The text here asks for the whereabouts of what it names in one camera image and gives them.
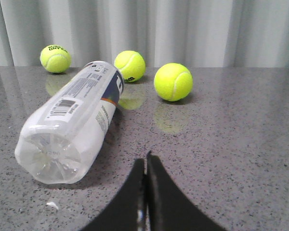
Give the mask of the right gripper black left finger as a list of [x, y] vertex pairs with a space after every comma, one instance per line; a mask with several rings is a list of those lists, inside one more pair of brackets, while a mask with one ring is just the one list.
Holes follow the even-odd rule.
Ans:
[[136, 159], [111, 202], [83, 231], [143, 231], [145, 229], [145, 161]]

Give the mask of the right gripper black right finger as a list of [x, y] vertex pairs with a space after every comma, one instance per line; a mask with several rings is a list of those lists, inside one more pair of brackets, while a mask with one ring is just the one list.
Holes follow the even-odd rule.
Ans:
[[147, 198], [152, 231], [224, 231], [178, 188], [160, 158], [147, 154]]

